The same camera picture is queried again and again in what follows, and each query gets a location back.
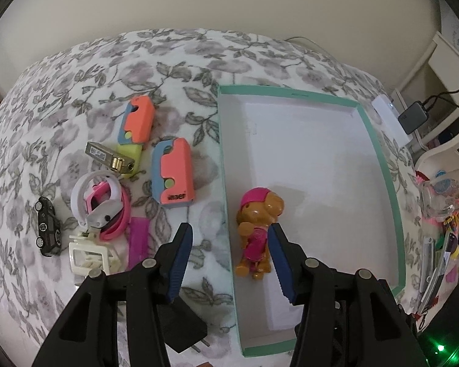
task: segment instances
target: white wall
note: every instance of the white wall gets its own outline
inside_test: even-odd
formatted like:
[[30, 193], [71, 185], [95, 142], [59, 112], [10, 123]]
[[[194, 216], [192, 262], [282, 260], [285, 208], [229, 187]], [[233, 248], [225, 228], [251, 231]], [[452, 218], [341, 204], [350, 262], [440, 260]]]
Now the white wall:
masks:
[[15, 0], [0, 20], [0, 94], [46, 55], [159, 27], [304, 35], [392, 87], [438, 28], [438, 7], [433, 0]]

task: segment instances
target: pink comb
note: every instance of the pink comb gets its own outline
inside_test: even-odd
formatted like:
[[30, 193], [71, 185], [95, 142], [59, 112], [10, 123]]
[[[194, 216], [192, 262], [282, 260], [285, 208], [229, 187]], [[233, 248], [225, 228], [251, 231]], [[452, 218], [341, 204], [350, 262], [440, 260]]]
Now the pink comb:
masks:
[[128, 271], [148, 258], [149, 235], [150, 220], [148, 218], [132, 217], [129, 232]]

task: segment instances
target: power plug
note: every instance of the power plug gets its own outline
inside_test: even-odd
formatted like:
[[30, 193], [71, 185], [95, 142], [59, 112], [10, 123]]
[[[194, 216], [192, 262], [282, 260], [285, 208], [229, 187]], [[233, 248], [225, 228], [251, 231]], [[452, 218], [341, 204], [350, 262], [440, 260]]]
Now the power plug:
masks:
[[207, 337], [207, 324], [182, 298], [177, 296], [169, 305], [158, 305], [157, 308], [163, 340], [174, 351], [181, 353], [191, 347], [200, 353], [197, 342], [209, 346], [204, 339]]
[[429, 114], [419, 101], [413, 102], [402, 114], [398, 121], [407, 135], [411, 134], [428, 120]]

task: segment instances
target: bedspread pattern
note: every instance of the bedspread pattern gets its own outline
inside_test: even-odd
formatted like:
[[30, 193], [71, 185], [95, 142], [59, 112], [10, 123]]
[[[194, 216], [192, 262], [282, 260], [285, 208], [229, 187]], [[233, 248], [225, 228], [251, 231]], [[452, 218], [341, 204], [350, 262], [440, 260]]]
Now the bedspread pattern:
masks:
[[[412, 160], [382, 130], [371, 100], [383, 92], [370, 75], [301, 46], [241, 32], [155, 29], [83, 43], [29, 67], [0, 106], [0, 304], [37, 344], [43, 342], [74, 293], [67, 251], [45, 258], [35, 246], [40, 195], [54, 201], [62, 239], [77, 227], [69, 210], [81, 175], [99, 169], [84, 154], [88, 140], [113, 146], [126, 101], [149, 95], [157, 111], [141, 171], [121, 181], [133, 216], [152, 220], [150, 250], [170, 240], [180, 222], [194, 227], [194, 247], [181, 296], [209, 324], [211, 347], [180, 355], [172, 365], [282, 366], [290, 356], [243, 359], [234, 328], [230, 252], [224, 222], [219, 84], [260, 84], [330, 93], [359, 101], [378, 131], [403, 220], [407, 286], [405, 310], [420, 281], [420, 207]], [[185, 137], [192, 147], [197, 202], [165, 210], [153, 199], [152, 146]], [[126, 264], [126, 240], [116, 249]], [[124, 311], [119, 308], [120, 365], [128, 365]]]

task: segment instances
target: white watch strap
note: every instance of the white watch strap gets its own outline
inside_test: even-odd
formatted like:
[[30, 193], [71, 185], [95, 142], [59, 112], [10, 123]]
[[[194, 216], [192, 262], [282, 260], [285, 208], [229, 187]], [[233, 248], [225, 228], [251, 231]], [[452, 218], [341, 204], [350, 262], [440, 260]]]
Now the white watch strap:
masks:
[[[118, 179], [115, 177], [114, 173], [107, 170], [93, 171], [89, 172], [82, 177], [80, 177], [71, 191], [70, 206], [73, 216], [77, 219], [80, 228], [86, 229], [88, 227], [88, 212], [87, 204], [84, 200], [85, 192], [88, 189], [88, 183], [95, 177], [104, 177], [107, 180], [107, 183], [110, 187], [110, 199], [109, 202], [103, 202], [100, 206], [106, 203], [105, 208], [111, 207], [112, 211], [110, 212], [113, 217], [120, 210], [122, 210], [122, 190], [121, 184]], [[104, 211], [105, 208], [101, 208], [104, 215], [109, 215], [108, 211]], [[97, 216], [100, 213], [100, 210], [94, 214]]]

